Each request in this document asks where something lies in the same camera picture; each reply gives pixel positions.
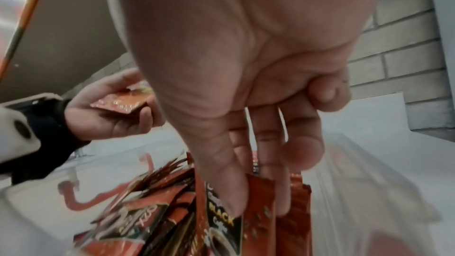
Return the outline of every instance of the finger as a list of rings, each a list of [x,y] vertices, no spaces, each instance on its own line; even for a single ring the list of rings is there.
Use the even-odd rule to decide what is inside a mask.
[[[310,103],[324,112],[342,109],[351,100],[347,69],[310,81],[307,87]]]
[[[321,120],[305,91],[279,104],[288,132],[282,160],[293,171],[314,166],[324,154]]]
[[[150,132],[154,124],[154,118],[152,117],[152,110],[150,107],[144,107],[139,113],[139,134],[145,134]]]
[[[246,111],[231,112],[227,116],[229,137],[239,163],[246,173],[253,173],[253,152],[251,151]]]
[[[153,127],[163,126],[166,123],[166,118],[164,118],[164,115],[161,113],[161,109],[158,106],[158,102],[154,95],[150,95],[147,98],[147,105],[152,111]]]
[[[275,105],[252,107],[251,123],[257,143],[259,173],[275,181],[276,211],[285,215],[291,207],[289,170],[280,161],[280,150],[284,144],[284,130]]]
[[[118,92],[143,79],[137,68],[131,68],[117,74],[104,77],[86,86],[75,98],[83,104],[93,103],[109,94]]]
[[[248,202],[248,182],[229,138],[228,117],[201,119],[173,109],[164,111],[194,155],[198,173],[218,193],[226,212],[240,216]]]

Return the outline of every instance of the coffee cup image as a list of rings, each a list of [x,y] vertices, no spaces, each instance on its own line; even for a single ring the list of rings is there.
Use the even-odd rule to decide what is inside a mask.
[[[236,256],[237,253],[232,247],[231,241],[226,238],[226,235],[215,228],[209,229],[210,247],[215,256]]]

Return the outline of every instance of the black cuff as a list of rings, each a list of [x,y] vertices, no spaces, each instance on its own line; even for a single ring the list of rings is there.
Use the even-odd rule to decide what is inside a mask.
[[[13,184],[41,179],[61,166],[76,149],[90,143],[69,130],[64,111],[70,100],[44,100],[18,109],[41,141],[38,151],[0,164],[0,174],[11,174]]]

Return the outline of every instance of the hand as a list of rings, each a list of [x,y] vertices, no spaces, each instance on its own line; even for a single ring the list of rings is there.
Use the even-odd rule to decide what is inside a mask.
[[[66,124],[80,140],[109,139],[148,133],[152,127],[165,122],[155,97],[147,99],[138,118],[129,118],[115,112],[92,108],[91,103],[142,80],[136,68],[128,69],[98,80],[79,92],[65,110]]]
[[[120,37],[201,176],[232,216],[248,200],[249,108],[261,175],[290,206],[288,169],[323,153],[317,110],[349,101],[346,63],[377,0],[108,0]],[[284,142],[282,112],[289,141]]]

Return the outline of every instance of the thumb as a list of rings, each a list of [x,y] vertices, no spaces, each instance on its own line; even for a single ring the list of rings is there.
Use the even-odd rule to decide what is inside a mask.
[[[240,216],[248,202],[248,182],[229,137],[227,116],[201,119],[162,106],[194,156],[198,173],[217,192],[226,212]]]

